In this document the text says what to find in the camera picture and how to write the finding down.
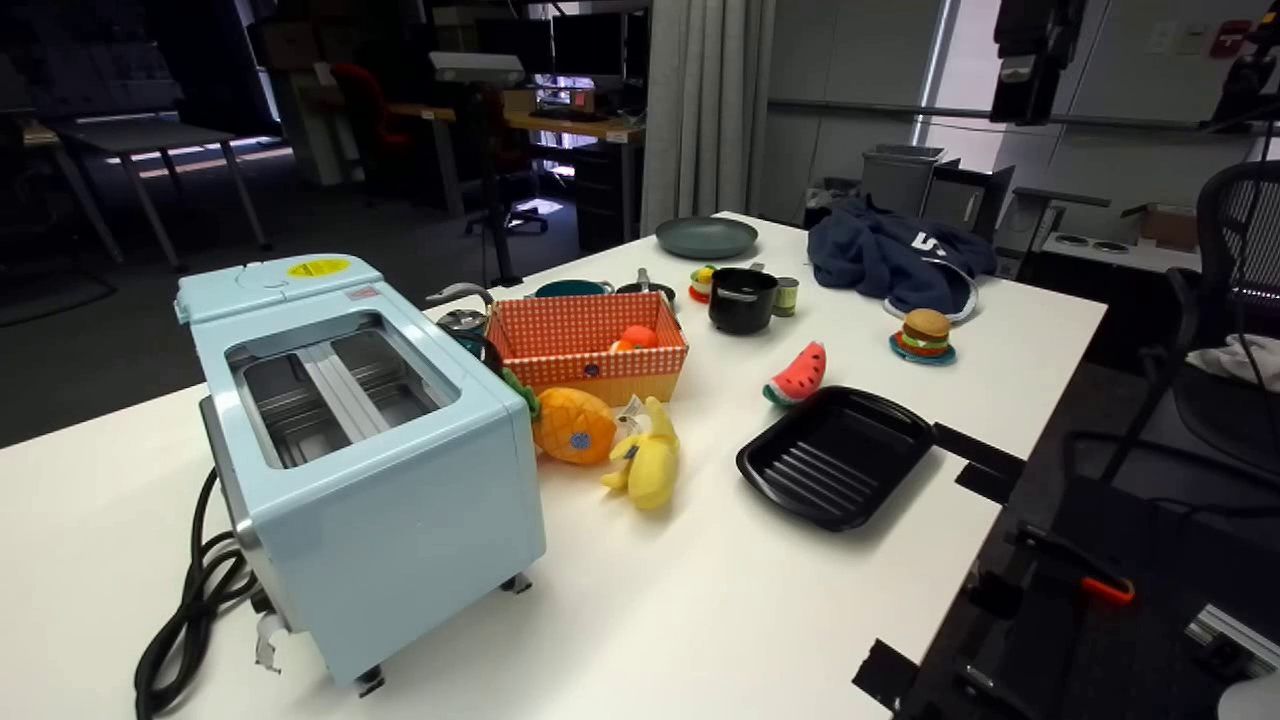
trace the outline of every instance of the toy burger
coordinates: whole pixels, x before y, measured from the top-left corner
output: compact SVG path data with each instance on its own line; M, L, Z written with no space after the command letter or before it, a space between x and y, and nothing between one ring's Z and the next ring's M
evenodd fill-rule
M887 337L887 346L903 358L946 362L958 355L951 325L938 309L912 309L903 329Z

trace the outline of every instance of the orange basket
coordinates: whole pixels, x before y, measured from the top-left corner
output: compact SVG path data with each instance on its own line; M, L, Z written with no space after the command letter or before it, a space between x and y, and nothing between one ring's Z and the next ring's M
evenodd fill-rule
M658 346L608 353L630 325L649 325ZM687 355L673 309L641 291L501 299L488 314L488 341L526 382L580 386L605 403L673 400Z

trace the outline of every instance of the toaster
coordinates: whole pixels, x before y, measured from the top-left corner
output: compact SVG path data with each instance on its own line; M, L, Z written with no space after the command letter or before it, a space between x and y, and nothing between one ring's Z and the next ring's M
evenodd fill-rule
M184 275L236 542L342 685L546 551L528 403L356 254Z

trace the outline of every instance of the blue cloth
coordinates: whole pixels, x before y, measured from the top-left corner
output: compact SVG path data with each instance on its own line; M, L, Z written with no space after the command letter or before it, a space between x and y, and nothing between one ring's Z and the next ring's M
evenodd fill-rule
M892 213L843 201L808 230L808 262L823 289L857 289L903 310L962 310L971 278L996 270L996 251L980 235L926 230Z

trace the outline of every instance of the power cord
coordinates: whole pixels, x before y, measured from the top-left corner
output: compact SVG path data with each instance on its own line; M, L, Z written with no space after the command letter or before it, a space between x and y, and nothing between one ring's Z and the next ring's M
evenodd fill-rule
M204 488L193 511L193 563L184 578L184 601L153 634L148 652L137 658L137 671L134 671L137 720L153 720L190 694L204 662L211 625L224 612L239 608L239 601L248 601L261 586L234 531L216 531L211 539L204 539L204 511L210 511L211 488L216 488L216 468L204 477Z

